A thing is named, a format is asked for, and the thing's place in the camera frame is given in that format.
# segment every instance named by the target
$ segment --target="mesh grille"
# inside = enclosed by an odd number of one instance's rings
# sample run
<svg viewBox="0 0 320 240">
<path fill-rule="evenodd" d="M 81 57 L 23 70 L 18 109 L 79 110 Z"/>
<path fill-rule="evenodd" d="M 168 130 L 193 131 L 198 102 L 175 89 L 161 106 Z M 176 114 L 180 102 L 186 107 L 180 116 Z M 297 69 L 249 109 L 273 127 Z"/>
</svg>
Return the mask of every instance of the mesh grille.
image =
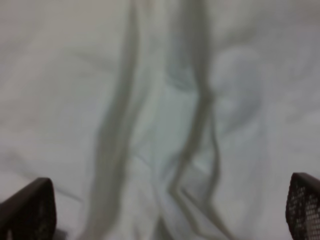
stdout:
<svg viewBox="0 0 320 240">
<path fill-rule="evenodd" d="M 51 181 L 40 178 L 4 202 L 0 206 L 0 226 L 1 220 L 0 240 L 8 236 L 13 240 L 51 240 L 57 222 Z"/>
<path fill-rule="evenodd" d="M 285 216 L 293 240 L 320 240 L 320 181 L 294 173 Z"/>
</svg>

